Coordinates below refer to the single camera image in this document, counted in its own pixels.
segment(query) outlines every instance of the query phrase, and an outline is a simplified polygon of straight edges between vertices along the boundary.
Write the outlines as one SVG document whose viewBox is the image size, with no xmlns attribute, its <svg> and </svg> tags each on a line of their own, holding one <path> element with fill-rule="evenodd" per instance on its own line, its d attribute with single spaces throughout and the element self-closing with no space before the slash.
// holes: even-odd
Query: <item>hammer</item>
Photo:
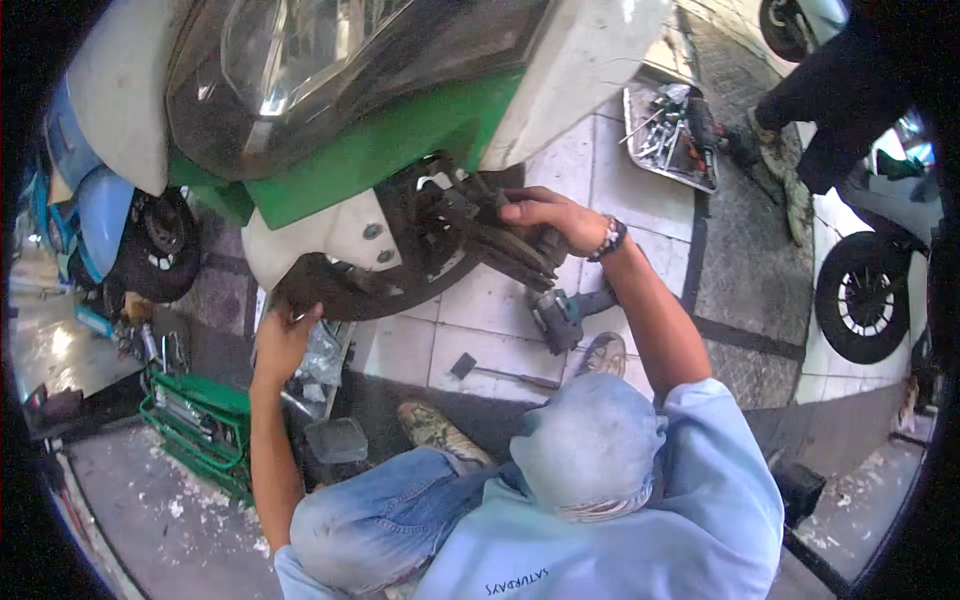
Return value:
<svg viewBox="0 0 960 600">
<path fill-rule="evenodd" d="M 470 373 L 470 371 L 477 370 L 482 372 L 491 372 L 495 375 L 503 375 L 504 377 L 511 377 L 517 381 L 522 381 L 524 383 L 530 383 L 547 390 L 559 390 L 560 382 L 552 381 L 550 379 L 544 379 L 543 377 L 534 377 L 533 375 L 518 375 L 511 372 L 498 371 L 496 369 L 487 369 L 485 367 L 477 367 L 477 359 L 473 358 L 466 352 L 461 356 L 453 367 L 450 369 L 450 372 L 453 373 L 453 376 L 457 379 L 463 381 L 464 377 Z"/>
</svg>

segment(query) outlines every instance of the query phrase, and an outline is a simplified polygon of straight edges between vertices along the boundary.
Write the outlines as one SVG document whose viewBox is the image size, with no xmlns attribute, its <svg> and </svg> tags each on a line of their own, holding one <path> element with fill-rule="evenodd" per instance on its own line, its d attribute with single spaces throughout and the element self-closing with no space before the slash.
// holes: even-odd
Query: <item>headlight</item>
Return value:
<svg viewBox="0 0 960 600">
<path fill-rule="evenodd" d="M 365 113 L 525 64 L 550 0 L 201 0 L 174 53 L 177 146 L 226 180 L 270 176 Z"/>
</svg>

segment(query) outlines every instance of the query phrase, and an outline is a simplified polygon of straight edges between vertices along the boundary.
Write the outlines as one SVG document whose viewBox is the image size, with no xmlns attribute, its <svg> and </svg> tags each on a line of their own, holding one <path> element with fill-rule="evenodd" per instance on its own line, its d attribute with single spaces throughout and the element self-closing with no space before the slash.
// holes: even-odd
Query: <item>light blue shirt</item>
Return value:
<svg viewBox="0 0 960 600">
<path fill-rule="evenodd" d="M 662 499 L 607 521 L 568 522 L 492 479 L 414 600 L 765 598 L 783 504 L 733 396 L 714 379 L 685 384 L 663 412 Z M 290 546 L 275 565 L 288 600 L 348 599 L 304 573 Z"/>
</svg>

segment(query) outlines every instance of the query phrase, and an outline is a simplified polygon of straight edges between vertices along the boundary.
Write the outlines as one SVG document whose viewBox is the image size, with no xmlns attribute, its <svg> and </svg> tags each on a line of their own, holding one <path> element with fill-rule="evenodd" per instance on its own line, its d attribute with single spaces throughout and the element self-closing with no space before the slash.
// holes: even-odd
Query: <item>power drill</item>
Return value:
<svg viewBox="0 0 960 600">
<path fill-rule="evenodd" d="M 602 313 L 619 304 L 606 279 L 599 292 L 568 297 L 564 290 L 554 289 L 538 294 L 528 289 L 527 299 L 534 321 L 543 332 L 550 353 L 555 356 L 575 349 L 584 339 L 585 317 Z"/>
</svg>

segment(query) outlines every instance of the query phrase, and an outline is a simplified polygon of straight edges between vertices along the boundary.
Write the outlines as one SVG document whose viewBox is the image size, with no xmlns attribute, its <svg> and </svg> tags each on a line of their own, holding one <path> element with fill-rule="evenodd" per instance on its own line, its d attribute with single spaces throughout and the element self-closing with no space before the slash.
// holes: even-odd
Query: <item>blue jeans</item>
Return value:
<svg viewBox="0 0 960 600">
<path fill-rule="evenodd" d="M 480 506 L 491 477 L 559 518 L 629 513 L 650 495 L 664 429 L 650 401 L 622 379 L 582 375 L 524 415 L 510 443 L 513 462 L 470 470 L 434 448 L 404 452 L 306 496 L 294 513 L 291 545 L 318 581 L 361 594 L 427 564 Z"/>
</svg>

